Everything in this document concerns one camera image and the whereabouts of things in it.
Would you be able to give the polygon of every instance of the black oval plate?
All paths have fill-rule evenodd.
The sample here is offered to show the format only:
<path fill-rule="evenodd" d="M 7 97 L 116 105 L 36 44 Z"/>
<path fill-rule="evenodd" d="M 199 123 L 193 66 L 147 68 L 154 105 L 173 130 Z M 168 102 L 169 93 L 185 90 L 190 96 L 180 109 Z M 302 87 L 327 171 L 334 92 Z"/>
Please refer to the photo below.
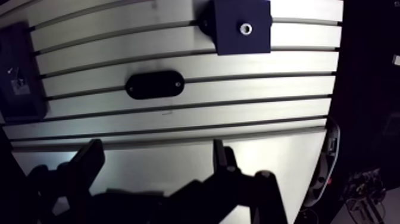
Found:
<path fill-rule="evenodd" d="M 125 84 L 125 90 L 133 99 L 176 97 L 185 88 L 185 80 L 177 71 L 158 71 L 134 74 Z"/>

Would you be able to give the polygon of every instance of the black square bracket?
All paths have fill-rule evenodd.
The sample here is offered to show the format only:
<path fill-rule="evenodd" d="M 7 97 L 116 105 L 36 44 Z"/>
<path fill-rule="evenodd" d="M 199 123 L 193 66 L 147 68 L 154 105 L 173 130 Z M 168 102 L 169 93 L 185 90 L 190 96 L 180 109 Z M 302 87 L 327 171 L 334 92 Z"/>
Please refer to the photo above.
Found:
<path fill-rule="evenodd" d="M 33 122 L 47 112 L 28 28 L 22 22 L 0 30 L 0 111 L 6 122 Z"/>
<path fill-rule="evenodd" d="M 270 53 L 271 25 L 268 0 L 212 0 L 198 20 L 218 55 Z"/>

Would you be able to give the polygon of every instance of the screw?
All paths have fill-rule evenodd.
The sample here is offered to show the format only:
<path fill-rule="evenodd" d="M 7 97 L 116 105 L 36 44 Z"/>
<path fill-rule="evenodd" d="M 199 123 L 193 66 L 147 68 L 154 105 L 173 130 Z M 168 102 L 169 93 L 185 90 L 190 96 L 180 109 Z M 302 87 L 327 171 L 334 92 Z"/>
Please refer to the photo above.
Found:
<path fill-rule="evenodd" d="M 269 177 L 271 176 L 271 173 L 270 173 L 270 172 L 263 171 L 263 172 L 261 172 L 261 175 L 263 175 L 263 176 L 266 177 L 266 178 L 269 178 Z"/>
<path fill-rule="evenodd" d="M 234 172 L 236 170 L 236 168 L 234 166 L 229 166 L 226 168 L 228 171 L 230 172 Z"/>

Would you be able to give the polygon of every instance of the wire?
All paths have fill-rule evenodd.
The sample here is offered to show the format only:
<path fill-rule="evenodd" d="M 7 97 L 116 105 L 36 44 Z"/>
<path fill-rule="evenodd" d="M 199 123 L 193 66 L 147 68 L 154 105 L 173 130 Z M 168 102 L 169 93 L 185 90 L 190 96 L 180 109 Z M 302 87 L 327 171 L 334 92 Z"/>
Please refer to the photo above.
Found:
<path fill-rule="evenodd" d="M 316 224 L 319 224 L 319 223 L 320 223 L 320 218 L 319 218 L 318 214 L 317 214 L 314 210 L 312 210 L 312 209 L 303 209 L 303 210 L 301 210 L 300 212 L 305 212 L 305 211 L 310 211 L 310 212 L 312 212 L 312 213 L 315 215 L 315 218 L 317 219 L 317 223 L 316 223 Z"/>
<path fill-rule="evenodd" d="M 347 199 L 346 200 L 346 208 L 347 208 L 347 212 L 349 213 L 349 215 L 350 215 L 350 217 L 351 217 L 351 219 L 353 220 L 353 222 L 355 223 L 355 224 L 358 224 L 358 222 L 355 220 L 355 218 L 354 218 L 354 216 L 353 216 L 353 214 L 351 213 L 351 209 L 349 209 L 349 206 L 348 206 L 348 202 L 349 201 L 351 201 L 351 200 L 354 200 L 355 201 L 355 204 L 356 203 L 358 203 L 358 201 L 356 200 L 356 199 L 354 199 L 354 198 L 349 198 L 349 199 Z M 380 204 L 380 206 L 382 207 L 382 215 L 381 215 L 381 217 L 382 217 L 382 220 L 386 217 L 386 208 L 385 208 L 385 205 L 382 203 L 382 202 L 379 202 L 379 204 Z"/>
<path fill-rule="evenodd" d="M 379 202 L 378 204 L 380 204 L 380 206 L 382 207 L 382 220 L 383 220 L 386 217 L 386 208 L 382 202 Z"/>
<path fill-rule="evenodd" d="M 354 198 L 347 199 L 347 200 L 346 200 L 346 209 L 347 209 L 347 212 L 349 213 L 349 216 L 350 216 L 351 219 L 353 220 L 353 222 L 354 222 L 355 224 L 358 224 L 358 222 L 355 220 L 355 218 L 353 217 L 353 215 L 352 215 L 351 212 L 350 212 L 350 209 L 349 209 L 349 206 L 348 206 L 348 202 L 349 202 L 350 200 L 354 200 L 356 203 L 357 203 L 357 200 L 354 199 Z"/>

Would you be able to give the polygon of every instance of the metal surface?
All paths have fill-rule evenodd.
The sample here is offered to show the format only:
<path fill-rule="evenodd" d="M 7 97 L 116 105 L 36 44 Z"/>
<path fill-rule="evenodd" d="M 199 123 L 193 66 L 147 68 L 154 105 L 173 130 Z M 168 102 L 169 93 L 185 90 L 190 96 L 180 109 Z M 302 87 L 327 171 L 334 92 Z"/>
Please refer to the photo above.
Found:
<path fill-rule="evenodd" d="M 273 1 L 274 19 L 297 18 L 341 21 L 342 1 Z M 97 11 L 43 27 L 32 32 L 35 51 L 115 32 L 160 29 L 195 20 L 196 7 L 189 0 L 154 0 Z"/>
<path fill-rule="evenodd" d="M 20 7 L 23 4 L 26 4 L 32 0 L 9 0 L 8 2 L 0 5 L 0 15 L 3 15 L 11 10 Z"/>
<path fill-rule="evenodd" d="M 185 79 L 234 79 L 250 75 L 285 76 L 336 71 L 338 52 L 273 51 L 271 54 L 215 54 L 163 58 L 101 67 L 43 79 L 48 97 L 124 86 L 135 73 L 173 69 Z"/>
<path fill-rule="evenodd" d="M 271 28 L 272 48 L 333 49 L 340 46 L 341 27 L 276 23 Z M 215 51 L 212 41 L 197 27 L 156 30 L 93 41 L 36 57 L 41 74 L 110 61 L 177 52 Z"/>
<path fill-rule="evenodd" d="M 52 100 L 49 102 L 46 118 L 244 99 L 328 95 L 332 94 L 334 84 L 334 76 L 188 83 L 185 84 L 183 92 L 176 97 L 148 100 L 132 99 L 126 91 L 106 92 Z"/>
<path fill-rule="evenodd" d="M 151 131 L 327 115 L 330 99 L 264 102 L 6 126 L 10 139 Z"/>
<path fill-rule="evenodd" d="M 270 170 L 277 178 L 289 223 L 300 209 L 322 147 L 325 131 L 263 139 L 224 141 L 234 149 L 246 175 Z M 70 153 L 14 153 L 25 173 L 38 164 L 54 169 Z M 106 151 L 106 162 L 90 191 L 164 191 L 170 195 L 193 179 L 204 181 L 213 172 L 212 144 L 181 144 L 159 148 Z M 237 207 L 223 223 L 249 223 L 248 209 Z"/>
<path fill-rule="evenodd" d="M 211 141 L 214 138 L 232 139 L 237 136 L 255 135 L 272 136 L 282 133 L 298 133 L 305 129 L 323 129 L 326 119 L 310 119 L 296 122 L 260 123 L 258 125 L 237 125 L 231 127 L 204 128 L 198 130 L 181 130 L 161 133 L 146 133 L 121 136 L 102 136 L 97 137 L 105 144 L 119 144 L 121 147 L 126 145 L 162 145 L 166 142 L 188 142 L 188 141 Z M 12 142 L 15 150 L 18 151 L 53 151 L 54 148 L 60 150 L 78 150 L 79 146 L 91 140 L 86 138 L 56 139 L 56 140 L 34 140 Z"/>

